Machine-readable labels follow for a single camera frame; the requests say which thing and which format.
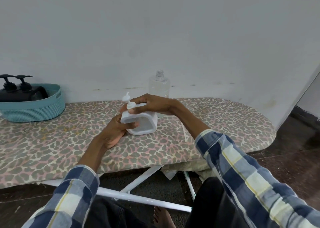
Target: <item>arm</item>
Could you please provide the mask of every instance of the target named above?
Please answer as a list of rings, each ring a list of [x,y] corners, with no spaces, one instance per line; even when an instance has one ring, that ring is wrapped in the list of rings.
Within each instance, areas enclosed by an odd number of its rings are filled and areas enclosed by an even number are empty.
[[[80,161],[54,190],[49,202],[37,210],[22,226],[38,227],[82,227],[88,209],[99,187],[97,175],[102,157],[125,134],[126,129],[137,123],[120,123],[121,114],[115,116],[102,132],[93,138]]]
[[[230,137],[211,130],[180,102],[149,94],[132,101],[147,103],[131,109],[132,113],[154,111],[173,114],[181,120],[250,226],[320,227],[319,211],[299,199],[289,186],[279,183],[253,157],[241,151]]]

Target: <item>shirt cuff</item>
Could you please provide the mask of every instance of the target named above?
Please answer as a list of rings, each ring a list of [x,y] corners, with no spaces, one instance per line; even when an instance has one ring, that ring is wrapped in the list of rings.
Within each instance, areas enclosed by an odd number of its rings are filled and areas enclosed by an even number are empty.
[[[212,129],[206,129],[195,138],[195,147],[201,153],[202,157],[208,151],[208,149],[217,143],[222,135],[222,133],[215,132]]]
[[[86,165],[76,165],[66,175],[64,181],[70,179],[79,179],[90,189],[92,195],[96,195],[100,180],[98,175]]]

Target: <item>leopard print cover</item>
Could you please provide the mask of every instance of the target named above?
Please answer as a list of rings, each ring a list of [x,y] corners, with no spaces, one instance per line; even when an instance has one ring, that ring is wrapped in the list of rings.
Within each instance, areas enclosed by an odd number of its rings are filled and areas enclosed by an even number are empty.
[[[271,122],[246,105],[217,98],[179,99],[212,129],[229,135],[245,152],[268,147],[276,132]],[[0,118],[0,188],[63,178],[93,136],[118,113],[122,101],[66,104],[49,121],[13,123]],[[174,116],[158,119],[148,135],[127,135],[107,151],[99,173],[201,158],[194,140]]]

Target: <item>white soap dispenser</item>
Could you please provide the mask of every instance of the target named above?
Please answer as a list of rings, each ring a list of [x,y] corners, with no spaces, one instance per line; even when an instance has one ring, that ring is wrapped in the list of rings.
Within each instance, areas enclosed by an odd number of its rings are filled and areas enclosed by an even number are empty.
[[[135,104],[130,101],[129,92],[122,98],[127,103],[127,109],[146,105],[146,103]],[[127,129],[133,135],[142,135],[153,133],[157,130],[158,116],[155,112],[142,112],[139,114],[130,114],[128,111],[122,113],[121,123],[139,122],[139,126],[134,129]]]

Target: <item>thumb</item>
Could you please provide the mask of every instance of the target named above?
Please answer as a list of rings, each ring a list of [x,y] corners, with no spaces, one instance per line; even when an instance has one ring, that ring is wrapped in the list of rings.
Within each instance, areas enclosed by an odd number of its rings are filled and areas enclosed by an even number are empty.
[[[121,130],[123,129],[134,129],[139,126],[139,122],[130,122],[130,123],[120,123]]]
[[[135,107],[135,108],[128,110],[128,112],[130,114],[139,114],[139,113],[147,112],[147,111],[150,111],[148,105],[138,106],[138,107]]]

